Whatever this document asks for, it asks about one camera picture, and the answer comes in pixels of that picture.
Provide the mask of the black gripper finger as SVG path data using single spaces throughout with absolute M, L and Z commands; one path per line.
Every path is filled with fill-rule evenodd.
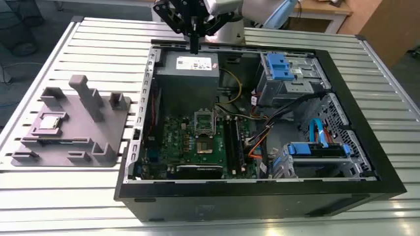
M 195 54 L 199 53 L 201 38 L 214 36 L 234 16 L 234 12 L 221 14 L 207 23 L 205 22 L 203 16 L 195 16 Z
M 153 9 L 173 31 L 187 37 L 190 40 L 190 52 L 195 54 L 193 6 L 189 0 L 157 0 Z

